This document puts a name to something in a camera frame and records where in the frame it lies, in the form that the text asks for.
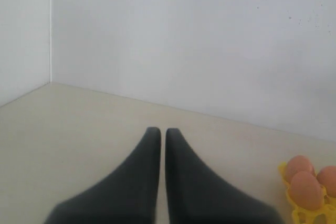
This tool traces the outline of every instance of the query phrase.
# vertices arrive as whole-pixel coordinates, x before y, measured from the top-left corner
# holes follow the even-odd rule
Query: white wall
[[[46,84],[49,0],[0,0],[0,106]]]
[[[336,140],[335,0],[52,9],[55,82]]]

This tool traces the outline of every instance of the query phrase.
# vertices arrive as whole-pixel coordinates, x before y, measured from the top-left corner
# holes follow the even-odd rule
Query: egg
[[[288,194],[298,206],[306,210],[318,210],[324,204],[321,185],[311,173],[296,173],[291,180]]]
[[[330,197],[336,198],[336,166],[330,165],[323,168],[318,173],[317,180],[324,185]]]
[[[288,161],[284,174],[285,181],[290,183],[293,176],[298,172],[307,172],[315,175],[314,167],[307,157],[297,155]]]

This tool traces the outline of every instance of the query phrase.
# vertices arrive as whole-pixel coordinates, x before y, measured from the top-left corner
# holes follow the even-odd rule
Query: yellow egg carton
[[[306,210],[299,207],[288,194],[289,183],[284,179],[284,172],[286,168],[286,163],[282,163],[278,166],[279,173],[281,174],[282,182],[287,187],[286,198],[287,201],[293,206],[294,210],[292,212],[292,219],[294,224],[314,224],[316,217],[320,215],[325,216],[326,224],[336,224],[336,198],[332,198],[327,195],[327,191],[324,186],[321,185],[324,204],[323,206],[315,211]]]

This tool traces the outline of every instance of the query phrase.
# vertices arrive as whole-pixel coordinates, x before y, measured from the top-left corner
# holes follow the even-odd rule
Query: table surface
[[[163,140],[180,128],[208,166],[287,223],[277,166],[297,154],[316,170],[336,164],[336,142],[52,83],[0,108],[0,223],[43,223],[56,203],[114,170],[148,126]],[[164,156],[160,176],[157,223],[165,224]]]

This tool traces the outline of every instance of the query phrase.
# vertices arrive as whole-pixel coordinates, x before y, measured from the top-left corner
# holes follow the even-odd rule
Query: brown egg
[[[306,210],[320,209],[324,204],[322,188],[317,179],[307,172],[298,172],[289,187],[290,198]]]
[[[298,172],[307,172],[315,175],[314,167],[307,157],[297,155],[287,163],[284,174],[285,181],[290,183],[293,176]]]
[[[317,180],[325,186],[330,197],[336,198],[336,166],[330,165],[323,168],[318,173]]]

